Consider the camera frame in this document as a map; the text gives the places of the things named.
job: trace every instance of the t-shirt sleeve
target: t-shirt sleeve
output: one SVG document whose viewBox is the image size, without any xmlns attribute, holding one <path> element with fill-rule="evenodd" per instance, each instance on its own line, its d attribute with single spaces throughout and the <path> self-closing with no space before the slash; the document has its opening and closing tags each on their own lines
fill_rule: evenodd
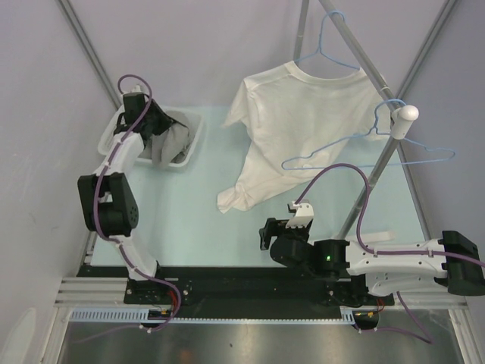
<svg viewBox="0 0 485 364">
<path fill-rule="evenodd" d="M 237 121 L 242 121 L 247 124 L 247 118 L 249 117 L 248 109 L 248 88 L 245 82 L 241 82 L 237 91 L 236 97 L 233 100 L 233 104 L 230 107 L 229 113 L 226 116 L 226 121 L 223 127 L 229 127 Z"/>
</svg>

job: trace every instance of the white wall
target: white wall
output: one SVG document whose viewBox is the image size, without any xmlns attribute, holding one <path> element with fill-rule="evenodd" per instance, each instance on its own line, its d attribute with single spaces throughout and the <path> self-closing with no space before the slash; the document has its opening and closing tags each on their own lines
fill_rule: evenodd
<svg viewBox="0 0 485 364">
<path fill-rule="evenodd" d="M 290 61 L 301 6 L 299 0 L 72 2 L 111 79 L 143 75 L 165 105 L 229 104 L 242 78 Z M 397 90 L 443 0 L 334 3 Z M 311 0 L 303 54 L 316 48 L 323 15 L 318 0 Z M 353 61 L 328 25 L 325 49 Z M 302 67 L 328 78 L 349 72 L 323 57 Z"/>
<path fill-rule="evenodd" d="M 450 162 L 412 168 L 431 232 L 457 230 L 475 242 L 485 260 L 485 2 L 461 2 L 405 97 L 420 110 L 413 139 L 448 146 L 458 155 Z M 410 160 L 429 158 L 422 149 L 406 149 Z M 484 298 L 469 299 L 485 343 Z"/>
<path fill-rule="evenodd" d="M 77 177 L 101 161 L 95 145 L 113 109 L 53 0 L 0 9 L 0 348 L 35 307 L 34 363 L 86 239 Z"/>
</svg>

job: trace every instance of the red wire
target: red wire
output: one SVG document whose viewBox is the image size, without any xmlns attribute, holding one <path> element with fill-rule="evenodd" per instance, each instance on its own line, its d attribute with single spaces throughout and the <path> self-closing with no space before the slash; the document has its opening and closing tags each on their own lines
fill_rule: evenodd
<svg viewBox="0 0 485 364">
<path fill-rule="evenodd" d="M 177 298 L 175 297 L 175 293 L 172 290 L 170 290 L 168 292 L 168 295 L 172 298 L 172 306 L 173 306 L 172 309 L 175 309 L 175 307 L 177 307 Z"/>
<path fill-rule="evenodd" d="M 381 298 L 378 298 L 378 299 L 377 299 L 377 303 L 379 303 L 379 305 L 381 305 L 381 306 L 382 306 L 382 309 L 378 309 L 378 311 L 377 311 L 377 312 L 382 312 L 382 311 L 384 311 L 384 308 L 386 307 L 386 304 L 384 303 L 384 301 L 382 301 L 382 299 L 381 299 Z"/>
</svg>

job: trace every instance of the metal floor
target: metal floor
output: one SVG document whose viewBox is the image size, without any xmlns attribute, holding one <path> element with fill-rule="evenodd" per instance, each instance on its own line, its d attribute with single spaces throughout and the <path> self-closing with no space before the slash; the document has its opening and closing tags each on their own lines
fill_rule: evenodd
<svg viewBox="0 0 485 364">
<path fill-rule="evenodd" d="M 339 325 L 174 324 L 156 334 L 136 328 L 84 344 L 73 341 L 113 324 L 69 324 L 59 364 L 231 363 L 463 363 L 447 311 L 417 311 L 436 343 L 389 332 L 361 334 Z M 382 314 L 380 326 L 418 333 L 401 311 Z"/>
</svg>

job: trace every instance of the white t-shirt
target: white t-shirt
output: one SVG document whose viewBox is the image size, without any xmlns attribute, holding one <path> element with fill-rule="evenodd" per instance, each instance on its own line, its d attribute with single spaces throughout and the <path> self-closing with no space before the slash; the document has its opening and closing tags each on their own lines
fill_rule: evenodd
<svg viewBox="0 0 485 364">
<path fill-rule="evenodd" d="M 247 77 L 241 83 L 225 127 L 246 125 L 252 140 L 241 175 L 234 187 L 217 196 L 221 212 L 251 207 L 312 179 L 319 171 L 285 171 L 281 162 L 354 133 L 367 133 L 374 109 L 382 99 L 361 69 L 347 77 L 326 80 L 306 74 L 291 61 Z M 389 113 L 379 113 L 379 130 L 389 131 Z M 381 139 L 374 132 L 367 137 Z M 346 141 L 292 167 L 326 167 Z"/>
</svg>

